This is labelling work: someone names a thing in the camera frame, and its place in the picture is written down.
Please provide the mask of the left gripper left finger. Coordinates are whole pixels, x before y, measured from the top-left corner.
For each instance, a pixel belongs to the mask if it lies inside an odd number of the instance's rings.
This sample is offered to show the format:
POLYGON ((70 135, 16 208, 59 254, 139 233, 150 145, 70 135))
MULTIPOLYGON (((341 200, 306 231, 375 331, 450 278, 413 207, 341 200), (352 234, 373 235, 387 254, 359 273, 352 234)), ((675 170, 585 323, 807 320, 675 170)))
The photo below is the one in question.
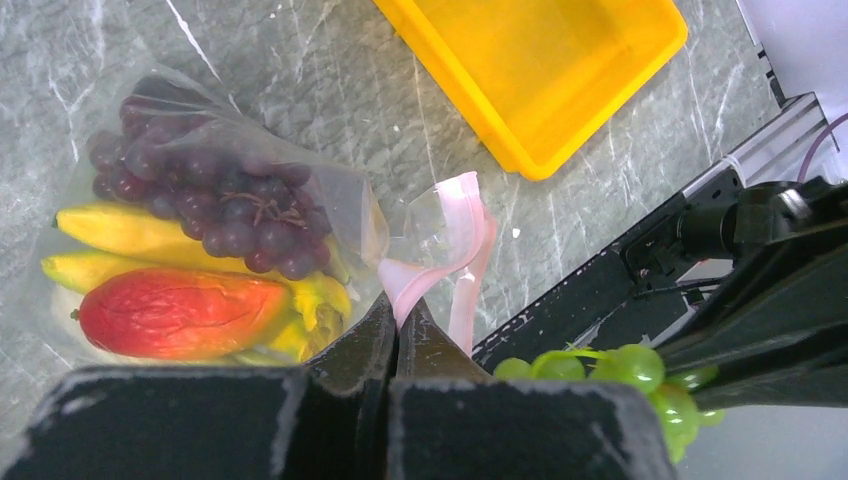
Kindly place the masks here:
POLYGON ((380 479, 386 296, 302 366, 89 367, 41 401, 6 479, 380 479))

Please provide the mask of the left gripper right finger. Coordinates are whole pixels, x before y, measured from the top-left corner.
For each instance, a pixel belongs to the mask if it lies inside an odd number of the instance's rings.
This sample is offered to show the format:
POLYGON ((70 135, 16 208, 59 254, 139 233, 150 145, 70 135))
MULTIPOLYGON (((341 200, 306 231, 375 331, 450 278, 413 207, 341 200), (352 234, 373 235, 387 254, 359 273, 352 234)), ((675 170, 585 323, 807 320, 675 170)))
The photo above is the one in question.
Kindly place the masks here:
POLYGON ((497 381, 426 303, 398 332, 388 388, 390 479, 672 479, 647 399, 626 385, 497 381))

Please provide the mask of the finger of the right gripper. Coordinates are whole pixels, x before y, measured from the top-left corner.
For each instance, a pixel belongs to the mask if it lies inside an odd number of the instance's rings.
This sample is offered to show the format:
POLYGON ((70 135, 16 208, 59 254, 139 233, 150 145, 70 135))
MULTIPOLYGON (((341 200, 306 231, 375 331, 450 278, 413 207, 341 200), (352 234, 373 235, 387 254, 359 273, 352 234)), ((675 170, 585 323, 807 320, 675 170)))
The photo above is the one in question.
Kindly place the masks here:
POLYGON ((847 222, 807 228, 734 268, 659 348, 671 374, 712 374, 704 409, 847 405, 847 222))

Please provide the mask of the green grape bunch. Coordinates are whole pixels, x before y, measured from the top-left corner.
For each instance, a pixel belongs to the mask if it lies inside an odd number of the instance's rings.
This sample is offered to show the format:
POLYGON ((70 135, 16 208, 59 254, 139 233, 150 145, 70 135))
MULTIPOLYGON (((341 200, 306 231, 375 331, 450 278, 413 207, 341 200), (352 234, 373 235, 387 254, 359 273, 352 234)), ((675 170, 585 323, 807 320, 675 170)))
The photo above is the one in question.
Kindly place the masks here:
POLYGON ((591 380, 634 387, 646 396, 657 414, 674 464, 684 458, 701 428, 715 426, 725 417, 723 409, 699 407, 693 397, 695 390, 717 377, 717 368, 669 375, 660 355, 642 344, 611 350, 571 346, 567 350, 549 350, 531 361, 511 357, 501 361, 493 375, 499 380, 591 380))

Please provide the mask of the red mango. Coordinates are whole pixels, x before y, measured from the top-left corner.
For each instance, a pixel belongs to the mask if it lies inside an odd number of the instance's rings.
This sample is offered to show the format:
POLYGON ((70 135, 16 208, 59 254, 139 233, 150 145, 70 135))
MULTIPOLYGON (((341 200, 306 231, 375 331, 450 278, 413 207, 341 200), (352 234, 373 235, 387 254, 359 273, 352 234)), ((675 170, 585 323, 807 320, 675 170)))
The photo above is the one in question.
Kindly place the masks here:
POLYGON ((151 267, 88 292, 76 317, 86 339, 102 350, 199 361, 257 345, 275 330, 291 301, 288 287, 259 277, 151 267))

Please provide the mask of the clear zip top bag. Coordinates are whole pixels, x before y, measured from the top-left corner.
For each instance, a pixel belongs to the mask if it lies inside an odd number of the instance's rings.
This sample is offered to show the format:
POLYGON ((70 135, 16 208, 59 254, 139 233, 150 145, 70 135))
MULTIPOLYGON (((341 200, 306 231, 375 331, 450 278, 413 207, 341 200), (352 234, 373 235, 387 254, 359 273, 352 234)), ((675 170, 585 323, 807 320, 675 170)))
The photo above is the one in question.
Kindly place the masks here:
POLYGON ((475 173, 383 212, 361 170, 283 140, 186 76, 145 69, 87 126, 19 306, 76 362, 291 364, 373 301, 400 327, 437 284, 473 344, 495 223, 475 173))

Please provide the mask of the yellow banana bunch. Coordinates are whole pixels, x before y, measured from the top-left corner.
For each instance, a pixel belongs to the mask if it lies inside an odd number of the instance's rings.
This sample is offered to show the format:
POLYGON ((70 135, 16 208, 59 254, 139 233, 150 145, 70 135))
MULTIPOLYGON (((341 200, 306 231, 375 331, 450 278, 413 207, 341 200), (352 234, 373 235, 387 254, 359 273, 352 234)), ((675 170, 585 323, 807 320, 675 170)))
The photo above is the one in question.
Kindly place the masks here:
POLYGON ((120 274, 151 267, 243 274, 288 287, 292 301, 275 330, 243 351, 274 352, 305 361, 337 339, 351 323, 350 297, 335 278, 316 272, 302 280, 288 280, 272 271, 252 272, 238 259, 207 255, 181 237, 178 222, 155 218, 141 209, 94 202, 60 210, 55 223, 81 247, 46 256, 40 266, 56 285, 80 296, 71 314, 79 328, 76 314, 88 292, 120 274))

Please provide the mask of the purple grape bunch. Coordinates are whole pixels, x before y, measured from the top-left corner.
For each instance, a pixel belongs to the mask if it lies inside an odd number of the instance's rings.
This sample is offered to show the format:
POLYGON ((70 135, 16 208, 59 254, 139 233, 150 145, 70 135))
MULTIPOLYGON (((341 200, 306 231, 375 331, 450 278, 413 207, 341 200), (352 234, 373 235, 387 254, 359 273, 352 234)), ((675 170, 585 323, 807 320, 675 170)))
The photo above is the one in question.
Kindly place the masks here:
POLYGON ((178 222, 181 237, 255 273, 302 280, 332 269, 332 227, 312 167, 198 93, 135 91, 90 134, 94 194, 178 222))

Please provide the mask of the celery stalk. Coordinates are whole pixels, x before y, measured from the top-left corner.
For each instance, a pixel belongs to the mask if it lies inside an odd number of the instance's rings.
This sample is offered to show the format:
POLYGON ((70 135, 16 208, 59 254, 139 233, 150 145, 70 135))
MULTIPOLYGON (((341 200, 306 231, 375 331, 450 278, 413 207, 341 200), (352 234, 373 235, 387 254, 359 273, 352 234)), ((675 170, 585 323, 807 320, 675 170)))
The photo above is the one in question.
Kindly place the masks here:
POLYGON ((295 361, 286 354, 257 350, 233 353, 227 358, 236 364, 253 367, 287 367, 295 364, 295 361))

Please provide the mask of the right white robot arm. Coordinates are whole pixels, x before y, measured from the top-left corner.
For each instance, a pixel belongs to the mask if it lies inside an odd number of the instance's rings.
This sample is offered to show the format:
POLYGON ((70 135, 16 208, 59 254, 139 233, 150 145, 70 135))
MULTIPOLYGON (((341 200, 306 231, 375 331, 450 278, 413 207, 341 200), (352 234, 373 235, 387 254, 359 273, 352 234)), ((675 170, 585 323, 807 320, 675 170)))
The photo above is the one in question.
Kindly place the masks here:
POLYGON ((660 342, 665 365, 691 373, 703 408, 847 404, 847 189, 820 177, 748 187, 720 205, 688 206, 662 230, 664 253, 647 239, 624 253, 630 268, 672 272, 678 259, 729 259, 722 277, 677 285, 642 283, 628 314, 603 328, 599 344, 618 346, 647 328, 668 330, 668 314, 645 303, 697 297, 694 315, 660 342))

